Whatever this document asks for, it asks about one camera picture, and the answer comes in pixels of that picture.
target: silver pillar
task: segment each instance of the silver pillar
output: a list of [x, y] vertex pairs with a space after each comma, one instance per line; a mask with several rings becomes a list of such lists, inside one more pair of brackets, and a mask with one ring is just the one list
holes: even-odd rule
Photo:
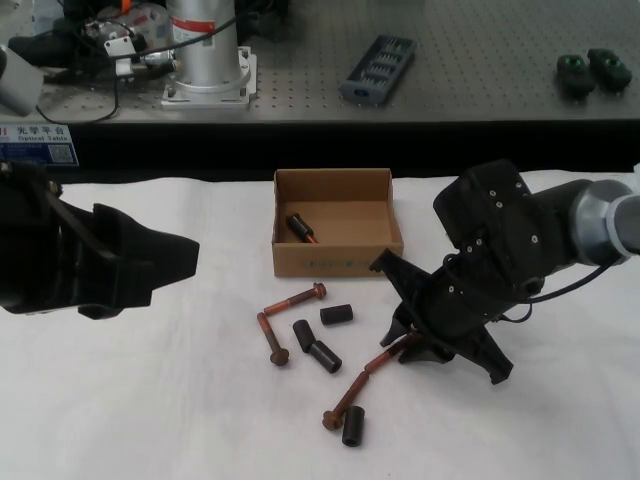
[[[198, 26], [214, 22], [217, 28], [235, 15], [233, 0], [168, 0], [167, 10], [174, 42], [202, 35]], [[221, 93], [248, 81], [246, 69], [240, 67], [235, 25], [205, 42], [177, 49], [176, 61], [176, 88], [186, 92]]]

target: blue label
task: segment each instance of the blue label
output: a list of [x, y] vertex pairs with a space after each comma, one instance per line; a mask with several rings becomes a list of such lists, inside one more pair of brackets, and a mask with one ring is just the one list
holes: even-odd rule
[[74, 167], [78, 157], [65, 125], [0, 125], [0, 160]]
[[0, 160], [63, 167], [78, 165], [72, 143], [0, 143]]

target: rusty bolt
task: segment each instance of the rusty bolt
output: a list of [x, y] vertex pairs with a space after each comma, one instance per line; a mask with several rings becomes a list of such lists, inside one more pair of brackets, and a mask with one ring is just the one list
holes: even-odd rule
[[360, 390], [364, 388], [369, 380], [369, 375], [369, 372], [366, 370], [360, 372], [360, 375], [358, 375], [356, 381], [353, 382], [351, 387], [349, 387], [349, 390], [347, 390], [347, 393], [345, 393], [340, 399], [336, 408], [331, 411], [324, 412], [324, 415], [322, 416], [322, 425], [324, 425], [324, 428], [327, 430], [337, 430], [342, 426], [342, 415], [347, 408], [351, 406], [358, 396], [358, 393], [360, 393]]
[[275, 305], [271, 305], [264, 309], [264, 314], [267, 317], [271, 315], [275, 315], [276, 313], [282, 312], [287, 308], [293, 307], [298, 303], [305, 302], [312, 298], [324, 298], [327, 295], [327, 289], [324, 288], [322, 283], [314, 283], [313, 288], [307, 290], [306, 292], [299, 293], [298, 295], [294, 295], [291, 298], [287, 298], [281, 302], [276, 303]]
[[267, 316], [262, 312], [258, 314], [258, 323], [264, 332], [264, 336], [267, 337], [267, 342], [269, 342], [269, 346], [273, 352], [270, 357], [271, 363], [278, 367], [286, 365], [289, 361], [289, 350], [280, 346], [276, 334], [273, 333], [271, 325], [269, 324], [269, 319], [267, 319]]
[[364, 367], [364, 370], [360, 373], [360, 375], [358, 375], [358, 378], [356, 378], [351, 387], [349, 387], [347, 393], [345, 393], [344, 396], [340, 399], [338, 405], [336, 405], [336, 408], [331, 411], [327, 410], [326, 412], [324, 412], [324, 415], [322, 416], [322, 425], [324, 425], [324, 428], [333, 431], [342, 427], [342, 415], [344, 415], [344, 412], [351, 406], [360, 391], [367, 384], [367, 381], [369, 380], [371, 374], [376, 372], [380, 367], [391, 360], [396, 354], [407, 348], [416, 338], [417, 335], [414, 333], [405, 335], [404, 338], [391, 345], [384, 352], [367, 363]]

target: robot end effector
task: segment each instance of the robot end effector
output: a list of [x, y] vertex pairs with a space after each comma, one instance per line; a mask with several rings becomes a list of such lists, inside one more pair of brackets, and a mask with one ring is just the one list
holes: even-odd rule
[[[401, 363], [446, 363], [457, 354], [487, 370], [494, 384], [509, 377], [513, 364], [487, 323], [525, 321], [533, 304], [640, 253], [640, 195], [614, 180], [578, 180], [532, 194], [513, 164], [497, 161], [465, 172], [434, 209], [459, 253], [432, 274], [390, 251], [374, 262], [371, 268], [383, 271], [402, 298], [382, 344], [417, 330], [421, 341]], [[599, 268], [538, 295], [546, 276], [576, 263]], [[529, 305], [529, 313], [516, 320], [504, 315], [518, 304]]]
[[195, 275], [198, 243], [104, 205], [81, 210], [61, 193], [43, 167], [0, 163], [0, 306], [7, 311], [77, 307], [109, 318]]

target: metal base plate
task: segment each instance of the metal base plate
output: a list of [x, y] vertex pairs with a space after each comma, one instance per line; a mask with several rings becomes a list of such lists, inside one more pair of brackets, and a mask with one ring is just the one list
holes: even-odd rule
[[196, 108], [249, 108], [249, 101], [257, 92], [258, 57], [251, 48], [238, 49], [240, 65], [249, 69], [248, 82], [239, 89], [221, 93], [193, 94], [173, 85], [167, 85], [162, 96], [162, 108], [165, 110], [187, 110]]

